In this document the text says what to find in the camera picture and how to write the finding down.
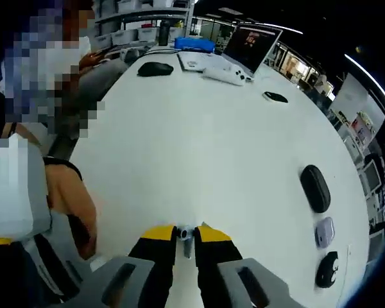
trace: computer mouse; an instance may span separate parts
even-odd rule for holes
[[[147,62],[140,67],[138,75],[142,77],[167,76],[173,71],[174,67],[171,65],[159,62]]]

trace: ceiling light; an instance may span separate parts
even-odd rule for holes
[[[214,15],[214,14],[205,14],[205,16],[215,17],[215,18],[221,18],[221,16],[219,16],[219,15]]]
[[[283,26],[277,26],[276,24],[262,24],[262,25],[264,25],[264,26],[270,26],[270,27],[274,27],[274,28],[280,28],[280,29],[284,29],[284,30],[296,32],[296,33],[299,33],[299,34],[303,34],[301,31],[294,30],[294,29],[287,28],[287,27],[283,27]]]
[[[222,22],[222,21],[216,21],[215,19],[210,19],[210,18],[204,18],[204,17],[195,17],[197,19],[201,19],[203,21],[212,21],[212,22],[216,22],[218,24],[224,24],[225,26],[233,26],[232,24],[229,24],[227,22]]]
[[[235,10],[233,10],[231,8],[219,8],[218,10],[220,10],[222,12],[226,12],[226,13],[232,14],[232,15],[244,15],[243,13],[235,11]]]
[[[355,64],[356,66],[358,66],[358,68],[360,68],[360,70],[362,70],[362,72],[365,73],[365,75],[367,75],[371,80],[372,82],[374,82],[374,84],[376,84],[376,86],[378,87],[379,90],[381,90],[382,94],[385,96],[385,90],[381,87],[381,85],[375,80],[374,77],[372,77],[372,75],[370,73],[368,73],[362,66],[361,64],[359,64],[358,62],[356,62],[353,58],[351,58],[350,56],[348,56],[347,54],[344,54],[345,57],[350,60],[353,64]]]

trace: blue box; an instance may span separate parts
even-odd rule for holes
[[[206,38],[178,37],[175,39],[175,49],[197,49],[213,53],[216,43]]]

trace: white storage box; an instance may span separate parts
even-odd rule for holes
[[[98,49],[104,49],[111,47],[111,34],[101,35],[96,37],[96,44]]]
[[[173,6],[174,0],[154,0],[153,6],[155,8],[170,8]]]
[[[183,28],[175,28],[171,27],[169,29],[169,38],[168,41],[170,43],[173,43],[177,37],[182,37],[183,36],[184,29]]]
[[[139,10],[141,8],[141,0],[122,0],[118,2],[118,12],[122,13],[128,10]]]
[[[137,38],[137,30],[119,30],[111,34],[113,45],[124,45]]]
[[[139,41],[149,42],[157,37],[158,28],[139,28]]]

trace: hand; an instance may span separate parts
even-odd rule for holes
[[[103,58],[103,55],[97,55],[96,53],[87,53],[79,63],[79,68],[82,70],[85,67],[95,66]]]

